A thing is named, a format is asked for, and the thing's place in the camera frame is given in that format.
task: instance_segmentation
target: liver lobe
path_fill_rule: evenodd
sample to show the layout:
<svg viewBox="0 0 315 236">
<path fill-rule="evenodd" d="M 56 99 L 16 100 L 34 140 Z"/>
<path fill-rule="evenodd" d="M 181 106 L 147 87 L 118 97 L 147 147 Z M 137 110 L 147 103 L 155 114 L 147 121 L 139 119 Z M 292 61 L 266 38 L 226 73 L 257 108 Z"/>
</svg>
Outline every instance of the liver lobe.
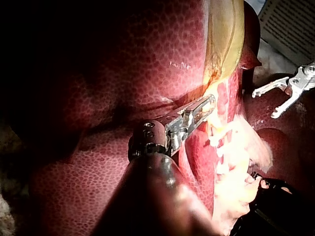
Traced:
<svg viewBox="0 0 315 236">
<path fill-rule="evenodd" d="M 30 196 L 37 233 L 89 235 L 128 164 L 133 121 L 202 95 L 207 13 L 203 1 L 189 0 L 54 4 L 33 9 L 49 10 L 34 37 L 35 60 L 26 81 L 9 83 L 3 94 L 14 131 L 36 153 Z M 228 82 L 230 102 L 239 72 Z M 228 120 L 234 112 L 231 105 Z M 190 143 L 202 155 L 205 127 L 197 133 Z M 183 170 L 194 172 L 193 188 L 206 185 L 198 194 L 211 210 L 213 160 L 203 166 L 194 155 L 195 167 Z"/>
</svg>

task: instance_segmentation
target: metal jaw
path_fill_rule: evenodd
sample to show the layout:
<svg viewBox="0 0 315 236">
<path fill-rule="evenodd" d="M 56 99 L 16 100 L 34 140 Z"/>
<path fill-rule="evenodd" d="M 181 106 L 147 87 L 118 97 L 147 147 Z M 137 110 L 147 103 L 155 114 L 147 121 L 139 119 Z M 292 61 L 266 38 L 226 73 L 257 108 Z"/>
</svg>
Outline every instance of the metal jaw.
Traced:
<svg viewBox="0 0 315 236">
<path fill-rule="evenodd" d="M 291 97 L 282 105 L 275 108 L 271 114 L 271 118 L 280 117 L 293 103 L 297 101 L 305 90 L 310 90 L 315 87 L 315 62 L 309 65 L 300 66 L 297 74 L 292 78 L 285 77 L 255 89 L 252 92 L 252 97 L 260 97 L 274 88 L 280 88 L 284 91 L 287 87 L 290 87 L 292 90 Z"/>
<path fill-rule="evenodd" d="M 216 107 L 216 99 L 210 94 L 198 98 L 165 116 L 155 120 L 165 127 L 166 135 L 171 141 L 171 156 L 181 147 L 182 142 L 213 112 Z"/>
</svg>

